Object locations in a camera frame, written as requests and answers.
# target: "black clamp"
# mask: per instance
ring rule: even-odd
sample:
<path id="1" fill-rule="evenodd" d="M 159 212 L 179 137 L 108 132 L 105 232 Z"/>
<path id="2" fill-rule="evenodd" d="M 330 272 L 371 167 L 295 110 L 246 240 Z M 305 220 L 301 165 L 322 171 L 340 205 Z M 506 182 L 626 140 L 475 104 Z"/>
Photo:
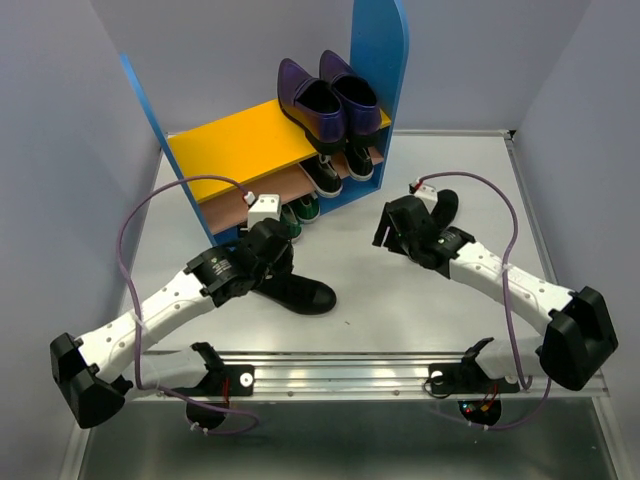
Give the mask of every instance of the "black clamp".
<path id="1" fill-rule="evenodd" d="M 293 248 L 287 229 L 267 218 L 238 242 L 212 247 L 187 263 L 185 274 L 202 283 L 201 293 L 216 307 L 246 295 L 267 277 L 293 270 Z"/>
<path id="2" fill-rule="evenodd" d="M 507 382 L 504 378 L 492 380 L 482 371 L 476 359 L 484 347 L 491 343 L 492 337 L 483 338 L 467 349 L 459 363 L 432 363 L 429 365 L 431 393 L 434 395 L 454 395 L 485 393 L 497 384 L 500 393 L 518 393 L 518 384 Z M 441 375 L 434 377 L 434 372 Z"/>
<path id="3" fill-rule="evenodd" d="M 51 372 L 80 428 L 100 425 L 122 409 L 133 384 L 118 377 L 109 384 L 96 377 L 98 367 L 87 365 L 80 353 L 82 340 L 63 333 L 49 345 Z"/>
<path id="4" fill-rule="evenodd" d="M 455 193 L 450 190 L 440 193 L 444 192 L 455 196 L 455 202 L 451 202 L 457 208 Z M 449 278 L 449 261 L 458 257 L 458 250 L 464 245 L 475 243 L 475 238 L 459 228 L 445 228 L 443 218 L 446 217 L 447 222 L 451 221 L 455 210 L 453 215 L 451 211 L 446 211 L 435 216 L 438 205 L 440 201 L 433 214 L 430 214 L 422 200 L 413 195 L 387 202 L 374 235 L 373 245 L 406 255 L 423 268 L 435 270 Z"/>
<path id="5" fill-rule="evenodd" d="M 225 394 L 234 397 L 250 397 L 253 395 L 255 383 L 253 365 L 227 365 L 218 352 L 205 342 L 194 343 L 191 348 L 204 360 L 207 375 L 195 387 L 177 388 L 176 391 L 190 397 L 222 397 Z"/>
<path id="6" fill-rule="evenodd" d="M 604 297 L 585 287 L 562 309 L 549 313 L 542 346 L 536 351 L 544 372 L 568 390 L 581 390 L 618 348 Z"/>

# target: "metal frame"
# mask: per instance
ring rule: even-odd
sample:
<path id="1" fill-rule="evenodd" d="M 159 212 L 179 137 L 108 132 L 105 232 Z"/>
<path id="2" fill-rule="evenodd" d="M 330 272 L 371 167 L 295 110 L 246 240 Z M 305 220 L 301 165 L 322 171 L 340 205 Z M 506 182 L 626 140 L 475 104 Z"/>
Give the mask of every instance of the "metal frame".
<path id="1" fill-rule="evenodd" d="M 251 364 L 255 370 L 253 395 L 240 402 L 329 402 L 329 401 L 429 401 L 422 389 L 430 376 L 432 363 L 457 363 L 462 353 L 391 354 L 236 354 L 221 353 L 226 364 Z M 546 379 L 536 378 L 524 393 L 509 394 L 509 399 L 542 396 Z M 603 397 L 607 395 L 602 376 L 594 376 L 580 392 L 552 391 L 553 398 Z M 451 399 L 472 400 L 478 395 L 451 395 Z M 180 401 L 163 395 L 137 401 Z M 207 397 L 201 400 L 222 401 Z"/>

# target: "white sneaker sole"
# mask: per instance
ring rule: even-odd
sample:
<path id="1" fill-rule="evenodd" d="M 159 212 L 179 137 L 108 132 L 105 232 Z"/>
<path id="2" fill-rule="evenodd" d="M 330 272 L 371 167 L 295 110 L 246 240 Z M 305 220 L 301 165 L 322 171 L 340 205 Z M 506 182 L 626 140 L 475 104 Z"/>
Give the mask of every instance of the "white sneaker sole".
<path id="1" fill-rule="evenodd" d="M 313 222 L 315 222 L 318 218 L 320 218 L 320 211 L 318 211 L 318 214 L 317 214 L 315 217 L 310 218 L 310 219 L 308 219 L 308 220 L 307 220 L 306 218 L 300 218 L 300 217 L 298 217 L 297 215 L 296 215 L 296 218 L 297 218 L 297 219 L 298 219 L 298 221 L 299 221 L 300 223 L 302 223 L 303 225 L 309 225 L 310 223 L 313 223 Z"/>
<path id="2" fill-rule="evenodd" d="M 357 175 L 356 173 L 354 173 L 353 170 L 351 170 L 351 166 L 349 165 L 349 162 L 346 162 L 346 164 L 347 164 L 347 170 L 349 170 L 349 176 L 353 178 L 356 182 L 366 182 L 367 180 L 371 180 L 371 177 L 373 177 L 373 169 L 371 170 L 371 173 L 369 175 L 367 175 L 366 177 L 363 177 L 361 175 Z"/>

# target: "pink shelf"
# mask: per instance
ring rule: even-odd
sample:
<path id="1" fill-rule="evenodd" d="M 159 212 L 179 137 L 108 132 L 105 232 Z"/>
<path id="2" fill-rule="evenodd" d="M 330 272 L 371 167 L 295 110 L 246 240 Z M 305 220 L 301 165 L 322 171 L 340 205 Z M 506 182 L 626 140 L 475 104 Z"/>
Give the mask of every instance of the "pink shelf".
<path id="1" fill-rule="evenodd" d="M 382 163 L 383 158 L 375 148 L 369 149 L 374 165 Z M 331 163 L 340 178 L 349 176 L 347 163 L 343 154 L 334 155 Z M 247 188 L 256 196 L 261 193 L 277 193 L 282 203 L 289 203 L 296 198 L 314 191 L 314 187 L 299 165 L 279 170 L 247 184 Z M 200 209 L 211 233 L 220 233 L 247 220 L 247 206 L 242 195 L 233 190 L 200 204 Z"/>

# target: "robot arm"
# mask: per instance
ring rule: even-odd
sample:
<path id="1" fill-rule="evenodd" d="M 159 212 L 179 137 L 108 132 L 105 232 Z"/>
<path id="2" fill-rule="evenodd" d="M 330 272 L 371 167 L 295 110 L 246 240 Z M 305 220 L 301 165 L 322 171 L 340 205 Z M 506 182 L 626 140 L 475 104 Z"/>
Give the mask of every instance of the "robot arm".
<path id="1" fill-rule="evenodd" d="M 254 221 L 242 240 L 198 255 L 142 303 L 140 353 L 189 320 L 246 295 L 265 279 L 292 271 L 288 232 L 272 218 L 278 216 L 279 205 L 278 199 L 272 213 L 259 212 L 257 222 L 250 214 Z M 215 350 L 196 343 L 178 353 L 143 356 L 142 383 L 151 390 L 137 389 L 133 361 L 139 321 L 131 310 L 97 330 L 76 338 L 64 333 L 51 342 L 54 380 L 81 428 L 111 418 L 125 401 L 154 393 L 156 385 L 202 391 L 223 378 L 224 364 Z"/>
<path id="2" fill-rule="evenodd" d="M 388 202 L 373 244 L 502 303 L 501 258 L 472 235 L 443 225 L 453 216 L 438 219 L 439 203 L 435 189 L 426 185 Z M 589 287 L 578 293 L 550 284 L 513 265 L 507 272 L 512 310 L 539 334 L 518 341 L 524 373 L 546 374 L 567 389 L 582 389 L 618 346 L 602 295 Z M 509 342 L 490 338 L 467 351 L 454 376 L 456 383 L 466 383 L 463 389 L 482 390 L 515 371 Z"/>

